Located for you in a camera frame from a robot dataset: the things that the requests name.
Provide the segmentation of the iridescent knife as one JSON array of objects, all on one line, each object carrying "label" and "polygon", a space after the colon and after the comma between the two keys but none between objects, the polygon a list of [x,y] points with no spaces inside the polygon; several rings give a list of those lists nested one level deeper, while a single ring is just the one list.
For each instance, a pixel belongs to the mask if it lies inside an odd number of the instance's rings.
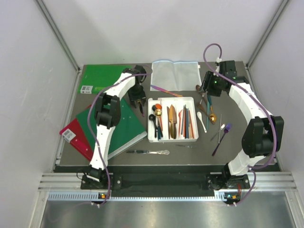
[{"label": "iridescent knife", "polygon": [[142,116],[145,117],[142,104],[139,104],[139,108]]},{"label": "iridescent knife", "polygon": [[171,91],[168,91],[168,90],[166,90],[166,89],[163,89],[163,88],[158,87],[158,86],[155,86],[155,85],[150,85],[150,87],[153,88],[153,89],[156,89],[156,90],[158,90],[158,91],[161,91],[161,92],[170,94],[170,95],[175,96],[175,97],[183,97],[183,95],[173,93],[173,92],[171,92]]}]

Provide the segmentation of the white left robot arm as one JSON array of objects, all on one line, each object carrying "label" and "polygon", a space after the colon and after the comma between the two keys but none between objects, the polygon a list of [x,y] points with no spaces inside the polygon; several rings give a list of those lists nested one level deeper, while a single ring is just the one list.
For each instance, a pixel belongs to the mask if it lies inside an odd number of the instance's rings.
[{"label": "white left robot arm", "polygon": [[141,65],[125,68],[113,85],[100,91],[91,106],[94,110],[97,133],[94,133],[95,148],[90,166],[95,170],[105,170],[108,165],[108,151],[115,127],[121,120],[121,99],[127,94],[131,105],[140,108],[146,102],[142,82],[147,72]]}]

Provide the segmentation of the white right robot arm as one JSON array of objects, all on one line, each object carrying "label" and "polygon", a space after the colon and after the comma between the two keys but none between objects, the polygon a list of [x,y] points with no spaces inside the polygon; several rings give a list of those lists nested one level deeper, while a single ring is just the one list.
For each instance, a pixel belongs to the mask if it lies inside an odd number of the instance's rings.
[{"label": "white right robot arm", "polygon": [[273,116],[258,101],[244,76],[238,76],[235,61],[216,60],[216,70],[207,71],[202,85],[196,86],[202,95],[219,97],[222,92],[237,104],[247,122],[242,137],[242,150],[225,165],[222,183],[233,188],[239,176],[245,175],[260,160],[279,151],[283,136],[284,120]]}]

